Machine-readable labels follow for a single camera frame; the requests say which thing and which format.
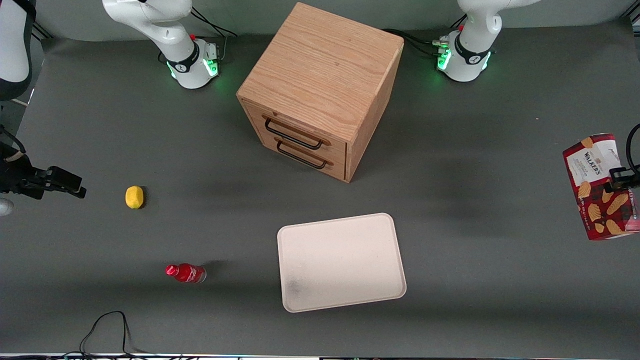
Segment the red bottle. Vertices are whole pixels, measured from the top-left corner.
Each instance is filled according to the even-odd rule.
[[[191,264],[169,265],[164,272],[180,282],[203,282],[207,271],[202,266]]]

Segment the drawer handle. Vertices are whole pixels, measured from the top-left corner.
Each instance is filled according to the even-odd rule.
[[[280,131],[278,131],[276,129],[273,129],[273,128],[269,127],[270,123],[271,123],[271,119],[269,119],[269,118],[267,118],[267,121],[265,121],[265,123],[264,123],[264,127],[266,127],[269,132],[274,133],[276,135],[279,135],[279,136],[287,139],[290,142],[294,142],[294,143],[296,143],[296,144],[298,144],[300,146],[304,146],[307,149],[311,149],[311,150],[318,150],[318,149],[320,149],[320,146],[322,145],[322,140],[318,140],[318,144],[317,145],[311,145],[311,144],[308,144],[306,142],[300,141],[300,140],[298,140],[296,138],[292,138],[291,136],[289,136],[289,135],[287,135],[285,133],[282,133],[282,132],[280,132]]]
[[[288,156],[288,157],[290,157],[290,158],[292,158],[292,159],[294,159],[294,160],[298,160],[298,161],[300,161],[301,163],[303,163],[303,164],[305,164],[305,165],[308,165],[308,166],[310,166],[310,167],[312,167],[312,168],[314,168],[314,169],[322,170],[322,169],[324,169],[324,167],[326,166],[326,160],[324,160],[324,161],[322,162],[322,165],[316,165],[316,164],[312,163],[311,161],[304,160],[304,159],[303,159],[303,158],[301,158],[301,157],[298,157],[298,156],[295,156],[294,154],[291,154],[289,151],[282,150],[282,149],[280,148],[280,146],[281,146],[281,145],[282,145],[282,142],[281,142],[281,141],[278,141],[278,145],[276,146],[276,149],[278,149],[278,152],[279,152],[280,154],[284,154],[284,155],[286,155],[286,156]]]

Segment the wooden drawer unit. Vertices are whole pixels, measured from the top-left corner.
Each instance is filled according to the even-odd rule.
[[[265,147],[348,183],[402,49],[400,37],[298,3],[236,95]]]

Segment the red snack box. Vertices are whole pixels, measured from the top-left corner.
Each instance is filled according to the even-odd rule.
[[[580,217],[590,240],[613,239],[640,232],[637,206],[630,190],[607,193],[609,170],[620,167],[616,138],[591,135],[563,152]]]

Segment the gray table surface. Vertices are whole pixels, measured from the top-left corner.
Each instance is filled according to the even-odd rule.
[[[640,236],[587,240],[561,154],[638,122],[627,22],[506,29],[468,84],[406,47],[351,184],[258,141],[235,92],[269,39],[230,39],[199,90],[149,41],[49,44],[19,137],[88,194],[8,195],[0,350],[74,350],[119,309],[153,352],[640,357]],[[148,189],[140,211],[124,204],[134,184]],[[406,295],[285,311],[279,228],[377,212],[395,219]],[[206,282],[164,274],[182,261],[207,264]],[[119,324],[105,319],[87,349],[118,352]]]

